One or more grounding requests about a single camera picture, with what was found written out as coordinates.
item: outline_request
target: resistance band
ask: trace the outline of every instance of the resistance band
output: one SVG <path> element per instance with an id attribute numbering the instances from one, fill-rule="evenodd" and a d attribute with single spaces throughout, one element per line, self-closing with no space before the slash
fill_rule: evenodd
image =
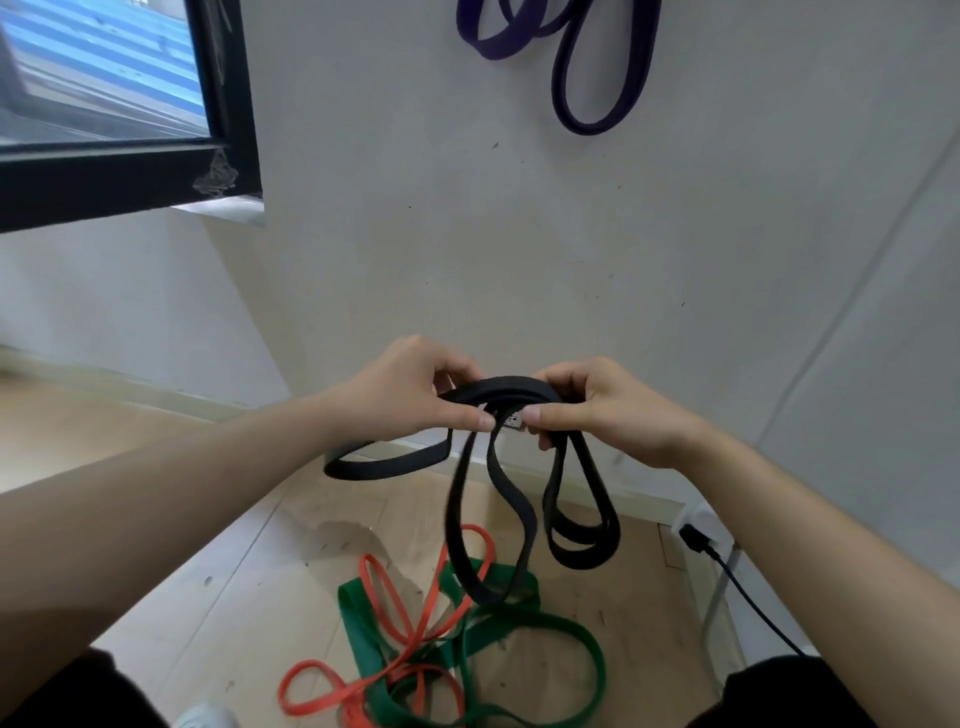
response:
<path id="1" fill-rule="evenodd" d="M 516 560 L 512 580 L 504 590 L 492 589 L 483 581 L 483 574 L 473 570 L 464 546 L 461 527 L 461 503 L 464 486 L 467 482 L 467 469 L 476 433 L 471 432 L 460 455 L 457 469 L 450 484 L 444 517 L 444 535 L 449 549 L 450 564 L 457 578 L 470 598 L 477 604 L 499 604 L 511 595 L 526 577 L 527 562 L 537 538 L 537 513 L 527 497 L 520 492 L 513 481 L 500 467 L 494 443 L 503 424 L 527 404 L 563 401 L 549 384 L 528 376 L 495 376 L 482 379 L 462 387 L 457 387 L 441 395 L 442 399 L 458 404 L 486 404 L 485 409 L 496 419 L 496 425 L 490 433 L 490 445 L 487 447 L 487 470 L 493 487 L 514 510 L 523 526 L 523 547 Z M 554 558 L 561 564 L 578 570 L 595 569 L 616 553 L 620 544 L 620 521 L 613 510 L 607 488 L 597 472 L 584 435 L 579 431 L 550 432 L 555 448 L 553 469 L 543 489 L 543 531 Z M 581 525 L 565 516 L 557 505 L 561 480 L 564 476 L 564 459 L 567 441 L 580 459 L 587 484 L 593 495 L 600 523 Z M 453 443 L 453 430 L 448 430 L 446 439 L 429 448 L 390 458 L 388 460 L 347 461 L 342 458 L 370 443 L 348 445 L 327 454 L 324 472 L 330 477 L 342 480 L 376 480 L 396 475 L 405 475 L 429 468 L 443 462 L 450 455 Z M 554 531 L 574 544 L 587 548 L 571 549 L 560 546 L 554 539 Z"/>
<path id="2" fill-rule="evenodd" d="M 513 568 L 493 562 L 494 546 L 490 534 L 478 525 L 467 524 L 464 529 L 479 533 L 487 548 L 483 561 L 472 560 L 472 566 L 478 567 L 479 573 L 494 584 L 505 586 L 512 583 Z M 402 628 L 394 624 L 380 603 L 373 587 L 371 569 L 393 602 Z M 589 720 L 603 699 L 607 686 L 603 652 L 583 625 L 540 611 L 539 585 L 533 574 L 526 573 L 520 586 L 521 596 L 515 603 L 474 606 L 446 562 L 444 547 L 420 619 L 414 627 L 386 570 L 376 557 L 364 554 L 360 558 L 360 577 L 337 590 L 337 602 L 360 679 L 348 685 L 327 664 L 320 660 L 305 660 L 291 667 L 280 681 L 276 691 L 280 709 L 288 716 L 308 716 L 343 705 L 346 728 L 373 728 L 374 725 L 451 728 L 473 725 L 488 716 L 509 717 L 528 728 L 579 728 Z M 454 611 L 439 625 L 428 629 L 440 593 L 449 597 Z M 468 657 L 504 639 L 520 626 L 564 632 L 587 648 L 596 668 L 596 689 L 593 698 L 576 715 L 553 723 L 537 724 L 498 705 L 480 701 L 473 687 Z M 400 645 L 400 650 L 387 642 L 381 628 Z M 460 671 L 462 688 L 451 675 L 452 668 Z M 302 703 L 291 701 L 287 697 L 291 683 L 310 669 L 322 673 L 333 686 L 333 691 Z M 452 723 L 441 724 L 424 717 L 427 681 L 438 678 L 445 680 L 456 699 L 459 717 Z M 405 704 L 411 693 L 414 694 L 412 711 Z"/>
<path id="3" fill-rule="evenodd" d="M 459 0 L 457 3 L 457 31 L 460 37 L 473 46 L 485 59 L 499 61 L 519 53 L 535 37 L 552 36 L 561 28 L 564 35 L 553 62 L 553 78 L 550 95 L 557 118 L 570 131 L 581 136 L 593 136 L 606 132 L 626 118 L 640 98 L 650 61 L 654 54 L 654 40 L 660 23 L 660 0 L 634 0 L 630 28 L 630 51 L 627 60 L 627 75 L 620 95 L 610 112 L 599 121 L 583 122 L 577 119 L 566 101 L 566 75 L 570 68 L 573 48 L 584 27 L 584 20 L 593 0 L 568 0 L 566 6 L 553 19 L 543 23 L 547 0 L 522 0 L 514 13 L 510 0 L 499 0 L 500 11 L 507 20 L 507 27 L 494 36 L 480 37 L 480 13 L 484 0 Z"/>

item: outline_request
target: orange resistance band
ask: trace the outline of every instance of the orange resistance band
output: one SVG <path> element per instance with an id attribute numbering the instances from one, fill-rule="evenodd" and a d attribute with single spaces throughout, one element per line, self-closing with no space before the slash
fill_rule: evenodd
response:
<path id="1" fill-rule="evenodd" d="M 478 525 L 465 523 L 462 527 L 465 531 L 479 533 L 483 537 L 484 544 L 486 544 L 487 552 L 484 554 L 483 565 L 480 567 L 480 571 L 477 572 L 477 575 L 483 579 L 487 575 L 487 571 L 490 569 L 493 560 L 496 558 L 493 538 Z M 403 602 L 400 601 L 400 595 L 396 592 L 393 582 L 387 575 L 387 570 L 383 568 L 383 565 L 380 564 L 372 554 L 365 553 L 361 556 L 360 580 L 363 582 L 367 599 L 370 600 L 370 604 L 373 607 L 373 613 L 376 615 L 377 621 L 380 623 L 380 626 L 383 627 L 383 630 L 403 645 L 402 651 L 396 656 L 396 659 L 380 672 L 370 677 L 360 678 L 349 685 L 343 681 L 332 667 L 320 660 L 303 660 L 287 670 L 283 679 L 280 680 L 280 685 L 276 689 L 276 701 L 280 705 L 280 710 L 288 716 L 309 716 L 313 713 L 324 711 L 327 708 L 333 708 L 334 706 L 343 704 L 343 717 L 346 728 L 375 728 L 368 718 L 366 711 L 364 711 L 364 691 L 366 688 L 384 676 L 387 678 L 387 683 L 393 685 L 398 680 L 402 680 L 410 675 L 416 675 L 417 691 L 414 695 L 414 713 L 423 717 L 426 703 L 426 681 L 423 675 L 426 672 L 439 672 L 453 691 L 457 701 L 457 710 L 460 712 L 460 717 L 463 717 L 467 709 L 466 700 L 464 699 L 463 689 L 453 675 L 436 665 L 406 665 L 406 661 L 410 656 L 423 644 L 433 642 L 453 629 L 453 627 L 457 625 L 457 622 L 467 613 L 467 609 L 473 605 L 472 600 L 468 596 L 465 596 L 460 606 L 457 607 L 456 611 L 454 611 L 447 620 L 427 632 L 427 622 L 430 620 L 430 615 L 433 614 L 433 610 L 437 606 L 437 596 L 440 594 L 440 572 L 443 570 L 444 564 L 446 564 L 446 544 L 444 544 L 444 547 L 440 551 L 440 559 L 437 562 L 437 568 L 433 574 L 433 581 L 430 583 L 430 589 L 423 602 L 423 610 L 420 612 L 420 621 L 417 623 L 417 628 L 414 629 L 413 623 L 410 621 L 410 617 L 403 607 Z M 399 614 L 400 620 L 403 622 L 402 632 L 396 628 L 390 619 L 390 615 L 387 614 L 383 605 L 380 604 L 380 597 L 374 590 L 371 580 L 371 567 L 383 583 L 390 600 L 394 603 L 394 608 Z M 319 670 L 329 681 L 330 685 L 333 686 L 333 690 L 326 695 L 321 695 L 320 697 L 315 697 L 312 700 L 307 700 L 302 703 L 291 702 L 287 698 L 287 691 L 290 689 L 290 684 L 300 673 L 309 669 Z"/>

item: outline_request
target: black pants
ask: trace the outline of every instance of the black pants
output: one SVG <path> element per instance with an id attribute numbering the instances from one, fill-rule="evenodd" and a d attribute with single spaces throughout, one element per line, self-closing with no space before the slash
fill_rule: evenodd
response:
<path id="1" fill-rule="evenodd" d="M 0 728 L 168 728 L 113 658 L 89 649 L 36 691 Z"/>
<path id="2" fill-rule="evenodd" d="M 113 658 L 96 649 L 70 663 L 0 722 L 0 728 L 80 725 L 167 728 L 146 695 L 117 671 Z M 823 660 L 776 657 L 731 675 L 721 701 L 688 728 L 794 725 L 875 726 Z"/>

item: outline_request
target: window glass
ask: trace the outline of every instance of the window glass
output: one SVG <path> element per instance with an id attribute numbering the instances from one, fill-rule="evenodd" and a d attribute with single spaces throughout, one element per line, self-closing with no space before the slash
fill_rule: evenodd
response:
<path id="1" fill-rule="evenodd" d="M 184 0 L 0 0 L 0 145 L 209 136 Z"/>

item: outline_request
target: forearm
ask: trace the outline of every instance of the forearm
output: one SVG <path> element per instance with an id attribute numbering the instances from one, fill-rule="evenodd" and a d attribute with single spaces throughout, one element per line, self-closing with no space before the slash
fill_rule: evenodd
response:
<path id="1" fill-rule="evenodd" d="M 0 495 L 0 716 L 340 444 L 332 407 L 290 400 Z"/>
<path id="2" fill-rule="evenodd" d="M 878 725 L 960 725 L 950 585 L 718 430 L 680 470 Z"/>

